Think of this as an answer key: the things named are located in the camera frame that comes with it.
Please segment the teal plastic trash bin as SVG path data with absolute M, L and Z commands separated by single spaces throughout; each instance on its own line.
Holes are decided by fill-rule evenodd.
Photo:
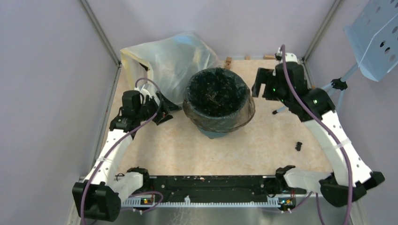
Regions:
M 219 133 L 219 132 L 212 132 L 212 131 L 205 131 L 201 128 L 199 128 L 199 131 L 207 136 L 209 139 L 216 139 L 216 138 L 222 138 L 225 137 L 226 135 L 228 135 L 229 133 Z

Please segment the black plastic trash bag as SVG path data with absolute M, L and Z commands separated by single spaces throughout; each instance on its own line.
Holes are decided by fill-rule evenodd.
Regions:
M 246 82 L 221 67 L 201 70 L 190 78 L 182 108 L 195 126 L 214 133 L 234 132 L 248 124 L 256 112 Z

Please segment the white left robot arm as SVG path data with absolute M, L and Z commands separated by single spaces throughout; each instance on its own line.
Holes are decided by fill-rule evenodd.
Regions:
M 133 169 L 116 180 L 116 172 L 125 151 L 136 132 L 149 122 L 159 125 L 172 119 L 170 113 L 182 108 L 168 100 L 160 91 L 128 90 L 122 95 L 122 105 L 111 120 L 106 143 L 83 182 L 72 188 L 76 209 L 82 222 L 87 219 L 113 222 L 122 202 L 137 191 L 149 191 L 151 182 L 146 169 Z

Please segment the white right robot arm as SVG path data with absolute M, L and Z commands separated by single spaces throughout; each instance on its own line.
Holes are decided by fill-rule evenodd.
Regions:
M 335 105 L 323 89 L 309 89 L 303 67 L 296 62 L 278 64 L 274 69 L 258 68 L 252 96 L 282 102 L 297 115 L 318 141 L 332 166 L 331 172 L 308 171 L 288 165 L 276 171 L 275 187 L 281 193 L 293 188 L 321 194 L 335 207 L 355 202 L 368 190 L 385 181 L 379 171 L 371 170 L 358 155 L 343 130 Z

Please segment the white translucent trash bag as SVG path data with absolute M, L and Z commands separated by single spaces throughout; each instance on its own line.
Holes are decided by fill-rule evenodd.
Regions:
M 132 89 L 138 78 L 149 78 L 176 105 L 182 105 L 187 83 L 195 73 L 222 65 L 216 53 L 191 32 L 126 47 L 120 54 Z

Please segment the small black plastic part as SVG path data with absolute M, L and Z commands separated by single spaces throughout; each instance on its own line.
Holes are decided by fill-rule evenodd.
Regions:
M 295 146 L 296 151 L 301 151 L 301 147 L 302 147 L 302 142 L 297 142 Z

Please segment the light blue tripod stand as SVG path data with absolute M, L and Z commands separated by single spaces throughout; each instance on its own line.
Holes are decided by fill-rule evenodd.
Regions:
M 344 97 L 345 90 L 348 88 L 346 81 L 354 74 L 355 71 L 358 69 L 358 64 L 355 63 L 343 77 L 338 79 L 333 79 L 331 83 L 322 87 L 323 90 L 326 90 L 328 95 L 331 97 L 336 91 L 340 91 L 338 103 L 337 103 L 337 111 L 339 111 L 340 106 L 342 104 L 342 100 Z

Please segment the perforated light blue metal panel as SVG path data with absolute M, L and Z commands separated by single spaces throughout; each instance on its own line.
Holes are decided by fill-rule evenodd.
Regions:
M 398 2 L 362 0 L 344 32 L 361 73 L 379 82 L 398 64 Z

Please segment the aluminium frame rails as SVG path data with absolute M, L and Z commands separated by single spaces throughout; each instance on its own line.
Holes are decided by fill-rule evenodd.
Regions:
M 74 96 L 73 119 L 77 121 L 73 134 L 76 135 L 75 152 L 79 152 L 80 175 L 87 175 L 95 155 L 102 144 L 107 122 L 107 110 L 114 93 L 118 65 L 84 66 L 78 70 L 78 78 L 71 82 L 70 91 Z

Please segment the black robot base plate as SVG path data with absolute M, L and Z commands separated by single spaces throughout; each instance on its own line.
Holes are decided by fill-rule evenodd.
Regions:
M 280 195 L 305 195 L 307 191 L 290 188 L 265 175 L 149 176 L 134 193 L 157 191 L 163 203 L 265 203 Z

